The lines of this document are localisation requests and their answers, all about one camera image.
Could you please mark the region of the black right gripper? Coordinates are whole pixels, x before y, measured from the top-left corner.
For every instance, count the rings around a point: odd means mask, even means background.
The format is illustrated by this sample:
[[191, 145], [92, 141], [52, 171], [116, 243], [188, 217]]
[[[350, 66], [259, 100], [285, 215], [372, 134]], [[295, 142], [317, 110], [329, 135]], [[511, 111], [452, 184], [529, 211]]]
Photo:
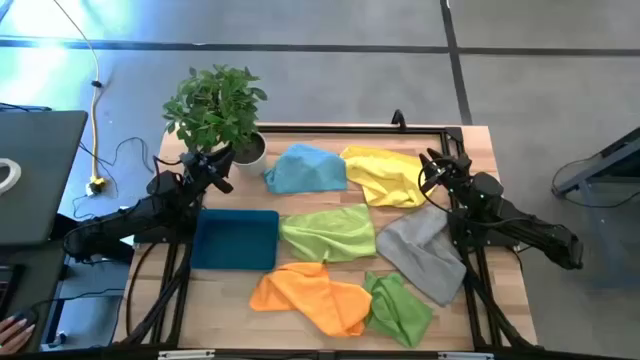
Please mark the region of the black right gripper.
[[430, 194], [439, 184], [448, 192], [464, 189], [471, 184], [470, 175], [471, 159], [466, 153], [457, 158], [443, 156], [432, 148], [427, 148], [425, 154], [420, 154], [419, 159], [422, 170], [425, 173], [442, 173], [442, 175], [426, 175], [420, 177], [420, 190], [423, 194]]

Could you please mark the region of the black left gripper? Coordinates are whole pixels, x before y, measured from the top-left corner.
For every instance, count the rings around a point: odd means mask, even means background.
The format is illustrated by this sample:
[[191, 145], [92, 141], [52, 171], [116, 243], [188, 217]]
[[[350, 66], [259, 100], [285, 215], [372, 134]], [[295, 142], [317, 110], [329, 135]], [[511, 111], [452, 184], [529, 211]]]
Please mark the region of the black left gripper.
[[222, 148], [214, 153], [182, 153], [179, 159], [184, 166], [185, 194], [201, 194], [214, 185], [224, 194], [233, 191], [233, 186], [220, 173], [228, 173], [235, 157], [233, 148]]

